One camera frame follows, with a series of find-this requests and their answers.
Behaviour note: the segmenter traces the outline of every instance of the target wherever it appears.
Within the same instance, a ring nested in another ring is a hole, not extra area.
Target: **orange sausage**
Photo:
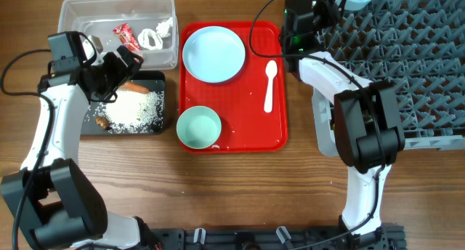
[[[134,84],[132,82],[124,83],[122,86],[120,86],[119,89],[121,89],[121,90],[129,90],[129,91],[133,91],[133,92],[137,92],[137,93],[141,93],[141,94],[150,93],[150,91],[148,90],[147,87],[143,87],[143,86],[140,86],[138,84]]]

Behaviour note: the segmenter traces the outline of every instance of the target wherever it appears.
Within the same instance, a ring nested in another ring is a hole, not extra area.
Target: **mint green plate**
[[[211,108],[191,107],[179,117],[176,132],[184,145],[192,149],[204,149],[218,140],[221,120]]]

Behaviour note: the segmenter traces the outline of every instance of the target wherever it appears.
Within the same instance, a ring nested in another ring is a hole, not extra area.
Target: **wooden table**
[[[267,0],[175,0],[180,29],[204,20],[251,20]],[[30,49],[48,48],[63,0],[0,0],[0,67]],[[283,0],[263,19],[282,24]],[[27,57],[7,76],[10,91],[34,90],[49,54]],[[177,97],[178,69],[166,71]],[[306,227],[335,225],[346,200],[347,170],[321,155],[312,88],[286,75],[289,140],[277,153],[194,156],[177,141],[174,121],[160,136],[83,137],[79,165],[108,210],[150,227]],[[29,151],[39,101],[0,94],[0,175],[18,171]],[[384,189],[381,217],[404,225],[409,249],[465,247],[465,151],[402,152]],[[0,203],[0,249],[11,249],[13,217]],[[20,237],[21,248],[27,245]]]

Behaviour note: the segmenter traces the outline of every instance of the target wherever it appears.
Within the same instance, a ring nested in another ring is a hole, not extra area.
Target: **red snack packet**
[[[128,24],[119,25],[113,29],[113,33],[119,37],[121,43],[123,43],[123,45],[130,51],[140,50],[139,43],[137,43],[137,40],[132,34],[132,30]]]

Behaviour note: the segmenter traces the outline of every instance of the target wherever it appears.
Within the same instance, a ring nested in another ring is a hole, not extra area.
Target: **round plate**
[[[221,120],[211,108],[191,107],[179,117],[176,132],[184,145],[193,149],[204,149],[218,140]]]
[[[226,81],[239,72],[246,48],[234,32],[210,26],[194,32],[182,50],[184,66],[191,75],[207,83]]]

